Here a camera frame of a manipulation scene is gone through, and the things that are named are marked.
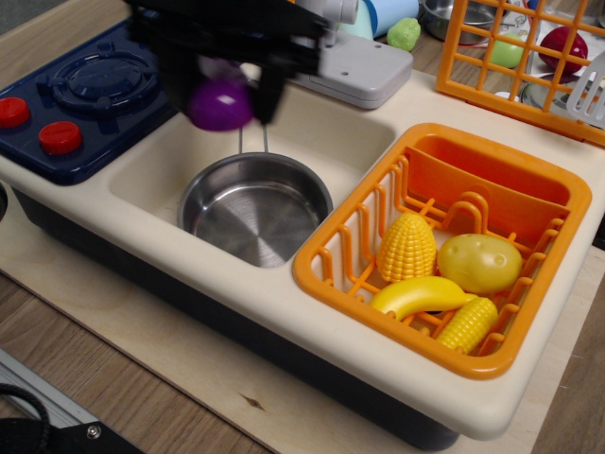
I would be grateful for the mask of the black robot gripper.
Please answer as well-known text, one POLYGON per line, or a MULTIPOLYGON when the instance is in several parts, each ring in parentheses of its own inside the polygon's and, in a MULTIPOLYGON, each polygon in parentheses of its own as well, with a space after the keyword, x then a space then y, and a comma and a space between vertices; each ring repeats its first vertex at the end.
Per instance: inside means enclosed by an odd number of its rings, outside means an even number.
POLYGON ((328 21, 289 1, 129 1, 132 39, 156 55, 170 104, 183 114, 203 81, 199 57, 260 66, 254 114, 269 124, 286 81, 315 74, 328 21))

